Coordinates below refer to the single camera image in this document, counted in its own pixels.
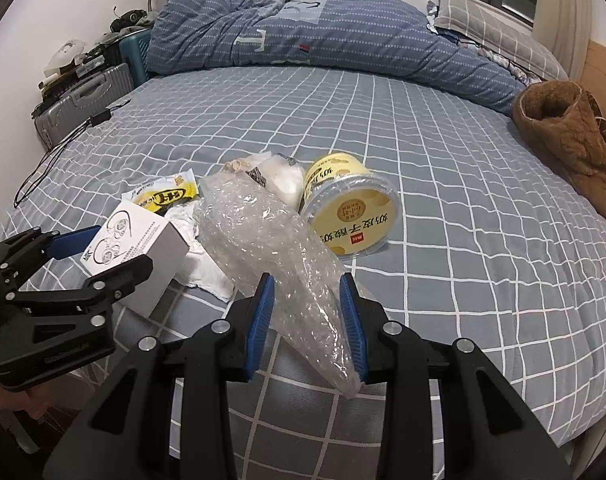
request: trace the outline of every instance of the blanket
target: blanket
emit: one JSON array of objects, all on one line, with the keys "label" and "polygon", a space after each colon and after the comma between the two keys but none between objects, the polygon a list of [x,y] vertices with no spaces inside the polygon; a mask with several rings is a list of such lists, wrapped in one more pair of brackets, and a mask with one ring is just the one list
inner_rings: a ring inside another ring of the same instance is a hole
[{"label": "blanket", "polygon": [[574,82],[536,84],[516,98],[513,120],[541,161],[606,218],[606,120],[596,99]]},{"label": "blanket", "polygon": [[173,74],[297,64],[392,75],[509,114],[524,86],[502,66],[430,32],[401,0],[169,0],[148,70]]}]

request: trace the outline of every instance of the earphone box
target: earphone box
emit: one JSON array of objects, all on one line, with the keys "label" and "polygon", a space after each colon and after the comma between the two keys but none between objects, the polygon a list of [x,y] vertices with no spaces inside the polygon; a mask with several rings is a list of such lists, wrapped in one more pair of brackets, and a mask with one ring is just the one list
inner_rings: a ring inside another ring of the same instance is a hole
[{"label": "earphone box", "polygon": [[148,317],[179,269],[188,246],[165,218],[132,202],[122,201],[108,217],[81,256],[91,275],[147,254],[154,268],[150,277],[121,300]]}]

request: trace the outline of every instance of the wooden bed frame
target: wooden bed frame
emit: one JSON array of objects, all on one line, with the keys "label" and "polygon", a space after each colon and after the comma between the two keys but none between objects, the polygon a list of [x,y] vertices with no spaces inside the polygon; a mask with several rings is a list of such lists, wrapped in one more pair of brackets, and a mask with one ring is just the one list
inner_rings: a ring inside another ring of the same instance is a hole
[{"label": "wooden bed frame", "polygon": [[596,98],[606,118],[606,46],[590,41],[580,83]]}]

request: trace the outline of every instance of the blue gripper pad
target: blue gripper pad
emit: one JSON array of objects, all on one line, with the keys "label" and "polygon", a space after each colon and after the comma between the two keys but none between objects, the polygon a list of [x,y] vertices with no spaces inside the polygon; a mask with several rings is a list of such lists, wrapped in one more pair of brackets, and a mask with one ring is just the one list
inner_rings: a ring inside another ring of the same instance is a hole
[{"label": "blue gripper pad", "polygon": [[274,278],[268,274],[245,342],[245,374],[248,380],[252,378],[261,364],[261,356],[263,355],[267,329],[270,328],[273,308]]},{"label": "blue gripper pad", "polygon": [[348,285],[348,277],[345,274],[341,276],[339,292],[341,295],[341,312],[343,313],[343,322],[345,323],[347,342],[350,345],[350,352],[352,353],[354,369],[361,378],[361,381],[365,382],[369,372],[368,345],[365,339],[365,335],[363,334],[363,328],[361,327],[359,314],[356,312],[354,298],[352,297],[352,293],[350,292],[350,287]]},{"label": "blue gripper pad", "polygon": [[82,253],[99,232],[100,225],[86,227],[71,233],[57,236],[47,249],[47,255],[55,260],[62,260],[74,254]]}]

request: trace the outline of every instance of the plastic bag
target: plastic bag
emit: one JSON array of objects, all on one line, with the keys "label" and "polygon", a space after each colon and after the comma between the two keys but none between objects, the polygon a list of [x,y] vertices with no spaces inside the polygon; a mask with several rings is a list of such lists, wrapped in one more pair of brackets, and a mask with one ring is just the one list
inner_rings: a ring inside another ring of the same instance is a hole
[{"label": "plastic bag", "polygon": [[255,153],[225,163],[226,171],[245,171],[259,186],[265,187],[297,211],[301,207],[305,171],[291,156],[272,152]]},{"label": "plastic bag", "polygon": [[171,206],[189,202],[198,194],[194,173],[187,170],[146,182],[132,191],[122,193],[121,200],[134,202],[163,216]]},{"label": "plastic bag", "polygon": [[339,258],[294,209],[245,173],[221,171],[199,186],[194,215],[205,250],[245,296],[263,272],[272,274],[272,327],[343,395],[355,396],[361,381],[337,300],[346,272]]}]

